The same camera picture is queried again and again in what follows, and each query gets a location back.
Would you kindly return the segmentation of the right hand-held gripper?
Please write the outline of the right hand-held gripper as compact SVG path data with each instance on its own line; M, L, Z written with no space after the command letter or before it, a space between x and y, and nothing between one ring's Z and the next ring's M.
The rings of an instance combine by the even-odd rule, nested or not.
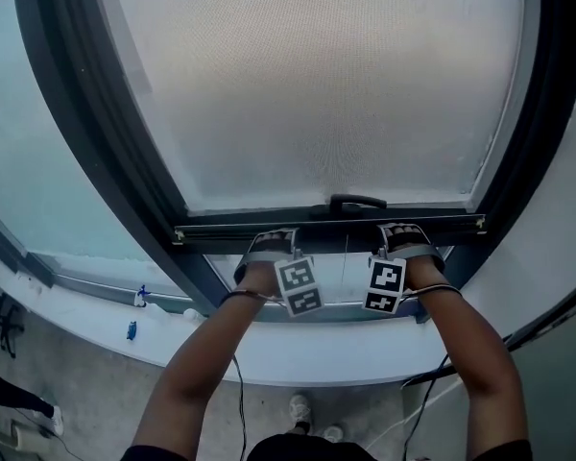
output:
M388 233L385 225L378 225L379 232L375 255L369 256L369 276L362 307L365 310L396 314L405 293L407 262L410 259L429 256L438 269L444 270L444 259L431 245L413 245L388 252Z

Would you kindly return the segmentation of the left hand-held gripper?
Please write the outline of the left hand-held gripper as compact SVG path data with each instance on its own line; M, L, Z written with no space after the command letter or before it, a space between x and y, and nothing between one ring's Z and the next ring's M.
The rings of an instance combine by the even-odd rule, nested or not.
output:
M281 251L259 251L246 253L234 272L234 280L241 282L250 263L267 262L274 265L279 296L291 317L324 308L324 302L316 278L314 259L303 255L299 246L299 229L292 229L290 253Z

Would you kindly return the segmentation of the person's right forearm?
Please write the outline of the person's right forearm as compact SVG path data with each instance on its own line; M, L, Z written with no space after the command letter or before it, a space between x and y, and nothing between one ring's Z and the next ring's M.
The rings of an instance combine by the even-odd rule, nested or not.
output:
M446 288L419 296L419 300L466 387L467 460L473 461L489 449L527 440L527 413L520 376L503 340L444 279Z

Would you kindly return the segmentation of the person's left forearm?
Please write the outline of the person's left forearm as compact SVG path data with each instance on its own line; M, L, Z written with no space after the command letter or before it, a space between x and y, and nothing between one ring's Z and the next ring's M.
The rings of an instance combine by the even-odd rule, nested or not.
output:
M229 297L180 346L150 395L132 445L120 461L195 461L205 410L263 307L278 293L274 266L252 263Z

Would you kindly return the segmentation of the person's left hand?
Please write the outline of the person's left hand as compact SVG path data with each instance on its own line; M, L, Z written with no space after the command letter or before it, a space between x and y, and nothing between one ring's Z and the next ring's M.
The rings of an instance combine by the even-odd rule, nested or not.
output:
M250 253L274 252L291 254L293 252L295 231L280 229L258 234L249 249Z

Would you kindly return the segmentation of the person's right hand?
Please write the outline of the person's right hand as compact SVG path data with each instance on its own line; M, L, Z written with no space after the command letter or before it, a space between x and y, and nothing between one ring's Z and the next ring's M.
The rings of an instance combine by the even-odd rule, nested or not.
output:
M412 224L388 224L381 227L386 247L389 252L417 245L430 244L430 241L422 229Z

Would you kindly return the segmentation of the clear low glass pane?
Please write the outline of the clear low glass pane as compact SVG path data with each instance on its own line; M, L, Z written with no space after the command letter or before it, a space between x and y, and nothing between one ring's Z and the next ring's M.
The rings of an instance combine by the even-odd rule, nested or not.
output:
M424 257L425 264L417 265L416 260L407 262L405 277L405 293L400 304L408 299L436 292L447 287L442 273L433 264L433 259ZM347 297L360 297L363 302L369 276L369 259L356 255L347 258L347 269L339 269L337 255L325 256L322 265L315 262L317 282L320 287L324 305L327 303L344 303ZM238 296L245 296L262 303L284 305L279 296L279 289L274 265L267 262L250 263L246 274L238 287L227 293L220 303Z

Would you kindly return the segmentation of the person's black shirt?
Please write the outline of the person's black shirt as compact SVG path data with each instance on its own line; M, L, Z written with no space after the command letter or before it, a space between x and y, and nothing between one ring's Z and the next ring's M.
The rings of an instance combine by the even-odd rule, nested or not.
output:
M167 449L132 446L120 461L188 461ZM246 461L377 461L355 443L331 443L321 437L278 434L258 443ZM527 440L513 441L480 454L473 461L533 461Z

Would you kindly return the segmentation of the large frosted glass pane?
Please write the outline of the large frosted glass pane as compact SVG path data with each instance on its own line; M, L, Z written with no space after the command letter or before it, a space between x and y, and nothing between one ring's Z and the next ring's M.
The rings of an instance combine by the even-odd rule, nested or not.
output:
M0 222L56 275L158 294L182 291L134 241L63 139L0 0Z

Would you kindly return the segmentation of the black aluminium window frame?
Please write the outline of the black aluminium window frame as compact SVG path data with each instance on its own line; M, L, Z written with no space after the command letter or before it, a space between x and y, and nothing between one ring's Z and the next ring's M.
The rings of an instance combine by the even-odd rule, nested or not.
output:
M576 0L14 0L63 139L204 314L263 231L320 267L415 223L466 285L576 99ZM333 194L384 200L313 220Z

